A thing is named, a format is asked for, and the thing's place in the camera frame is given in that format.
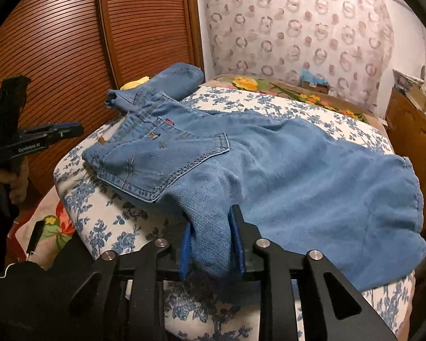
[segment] yellow cloth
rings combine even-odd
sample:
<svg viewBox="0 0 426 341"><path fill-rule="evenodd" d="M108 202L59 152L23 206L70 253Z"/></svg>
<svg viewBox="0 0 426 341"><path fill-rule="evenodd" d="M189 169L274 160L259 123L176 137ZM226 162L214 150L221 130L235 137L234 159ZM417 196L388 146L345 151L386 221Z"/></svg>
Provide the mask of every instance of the yellow cloth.
<svg viewBox="0 0 426 341"><path fill-rule="evenodd" d="M150 77L142 77L141 79L138 79L137 81L128 82L121 86L120 90L129 90L130 88L134 88L137 86L140 86L141 84L144 84L145 82L150 81Z"/></svg>

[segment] white wall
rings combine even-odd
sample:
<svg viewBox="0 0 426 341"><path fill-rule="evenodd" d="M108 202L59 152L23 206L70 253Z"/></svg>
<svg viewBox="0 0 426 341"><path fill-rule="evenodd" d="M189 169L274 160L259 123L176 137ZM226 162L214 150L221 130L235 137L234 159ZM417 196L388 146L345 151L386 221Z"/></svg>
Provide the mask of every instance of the white wall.
<svg viewBox="0 0 426 341"><path fill-rule="evenodd" d="M425 46L421 22L406 5L394 0L385 0L394 30L394 47L388 68L382 75L377 97L375 115L385 117L391 89L394 85L393 68L400 72L420 77L421 67L425 64ZM198 0L200 31L202 35L203 61L205 78L210 80L216 76L213 67L212 53L208 39L207 17L204 0Z"/></svg>

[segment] silver screw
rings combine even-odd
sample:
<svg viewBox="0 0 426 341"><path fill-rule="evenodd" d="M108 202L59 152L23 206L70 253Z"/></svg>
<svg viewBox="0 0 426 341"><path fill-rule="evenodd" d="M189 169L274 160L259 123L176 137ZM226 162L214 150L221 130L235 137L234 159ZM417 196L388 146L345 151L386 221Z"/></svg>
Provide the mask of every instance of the silver screw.
<svg viewBox="0 0 426 341"><path fill-rule="evenodd" d="M311 250L309 252L309 257L313 260L320 260L323 258L323 254L319 250Z"/></svg>
<svg viewBox="0 0 426 341"><path fill-rule="evenodd" d="M155 245L157 247L166 247L169 243L165 238L158 238L155 240Z"/></svg>
<svg viewBox="0 0 426 341"><path fill-rule="evenodd" d="M259 238L256 241L256 245L259 246L259 247L263 247L263 248L269 247L270 246L270 241L267 240L266 238Z"/></svg>
<svg viewBox="0 0 426 341"><path fill-rule="evenodd" d="M102 253L101 257L103 260L109 261L115 259L115 252L112 250L108 250Z"/></svg>

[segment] white sheet with blue flowers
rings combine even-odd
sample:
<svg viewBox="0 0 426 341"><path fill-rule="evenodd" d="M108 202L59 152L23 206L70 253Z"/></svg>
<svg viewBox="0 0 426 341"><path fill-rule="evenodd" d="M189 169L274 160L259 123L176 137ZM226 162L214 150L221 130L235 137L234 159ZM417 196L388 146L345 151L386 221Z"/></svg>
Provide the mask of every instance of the white sheet with blue flowers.
<svg viewBox="0 0 426 341"><path fill-rule="evenodd" d="M243 111L253 109L275 119L300 117L317 125L336 139L345 139L378 153L392 153L389 141L375 128L330 110L271 95L200 87L183 100L187 106L203 110ZM171 222L163 216L136 210L130 203L97 180L81 159L82 151L110 137L117 121L105 124L72 149L57 165L55 185L60 199L94 258L106 250L126 254L139 250ZM363 292L363 296L393 332L404 321L411 302L414 274L396 283ZM164 283L166 329L181 340L257 341L259 334L260 295L258 288L242 288L240 300L211 291L206 285L184 286ZM298 337L304 340L302 312L296 303Z"/></svg>

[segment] wooden wardrobe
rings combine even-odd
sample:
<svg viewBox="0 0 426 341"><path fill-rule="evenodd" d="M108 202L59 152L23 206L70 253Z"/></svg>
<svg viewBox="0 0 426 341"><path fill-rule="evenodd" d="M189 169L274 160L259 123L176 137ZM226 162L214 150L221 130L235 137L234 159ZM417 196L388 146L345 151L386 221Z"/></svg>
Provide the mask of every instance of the wooden wardrobe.
<svg viewBox="0 0 426 341"><path fill-rule="evenodd" d="M0 85L32 79L22 128L80 122L84 137L116 115L107 90L185 62L203 69L197 0L22 0L0 28ZM42 194L81 138L30 157Z"/></svg>

